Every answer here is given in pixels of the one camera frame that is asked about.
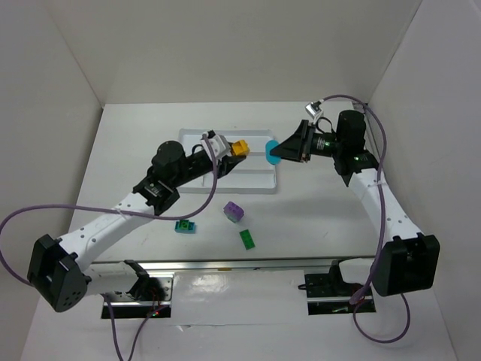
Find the yellow lego brick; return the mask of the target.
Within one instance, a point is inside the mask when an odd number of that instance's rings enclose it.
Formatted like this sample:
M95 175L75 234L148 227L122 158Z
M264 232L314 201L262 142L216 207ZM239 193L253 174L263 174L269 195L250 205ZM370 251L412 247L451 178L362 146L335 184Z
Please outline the yellow lego brick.
M250 148L245 140L239 140L231 144L232 156L248 156Z

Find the purple lego brick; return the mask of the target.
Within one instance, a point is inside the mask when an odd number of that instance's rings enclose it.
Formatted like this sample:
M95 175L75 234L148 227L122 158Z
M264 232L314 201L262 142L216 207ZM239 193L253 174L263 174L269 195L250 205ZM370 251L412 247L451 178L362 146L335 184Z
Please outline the purple lego brick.
M244 217L244 210L234 202L228 202L223 208L224 215L233 223L239 223Z

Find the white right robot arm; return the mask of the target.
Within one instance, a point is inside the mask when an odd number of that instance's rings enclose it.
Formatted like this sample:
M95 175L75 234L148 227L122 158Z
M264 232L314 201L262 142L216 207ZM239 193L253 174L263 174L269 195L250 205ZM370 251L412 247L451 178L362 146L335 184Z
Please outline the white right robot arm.
M356 195L380 234L368 285L380 296L426 290L433 286L440 243L406 215L386 182L380 161L365 147L362 113L341 111L333 132L317 132L302 120L295 132L268 150L268 155L293 162L312 156L333 159L334 169Z

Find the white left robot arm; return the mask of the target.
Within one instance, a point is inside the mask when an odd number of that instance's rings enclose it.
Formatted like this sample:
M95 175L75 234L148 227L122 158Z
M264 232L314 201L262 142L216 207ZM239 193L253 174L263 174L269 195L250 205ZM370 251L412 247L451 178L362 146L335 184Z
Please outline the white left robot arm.
M27 278L54 311L67 311L94 294L124 293L135 301L150 301L162 293L160 283L134 260L93 263L165 213L179 199L179 187L208 173L216 179L226 176L250 151L244 140L232 143L214 132L203 134L199 146L186 155L180 142L162 143L146 177L118 205L71 233L57 239L44 235L35 242Z

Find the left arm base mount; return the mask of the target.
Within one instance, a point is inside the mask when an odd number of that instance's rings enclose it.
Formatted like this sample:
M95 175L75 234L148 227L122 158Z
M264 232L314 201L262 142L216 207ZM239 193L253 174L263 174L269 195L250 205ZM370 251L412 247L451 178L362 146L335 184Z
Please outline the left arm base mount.
M106 292L116 319L157 319L171 317L171 297L174 274L171 272L149 273L133 260L121 262L126 275L115 275L119 281L113 290Z

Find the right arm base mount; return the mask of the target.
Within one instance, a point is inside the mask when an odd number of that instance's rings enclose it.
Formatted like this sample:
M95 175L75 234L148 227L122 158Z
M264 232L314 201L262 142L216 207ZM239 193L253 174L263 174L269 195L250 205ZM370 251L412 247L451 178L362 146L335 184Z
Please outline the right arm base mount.
M343 280L338 260L334 260L327 271L305 274L304 282L298 285L298 289L306 294L310 316L351 314L355 306L349 300L361 287L361 284Z

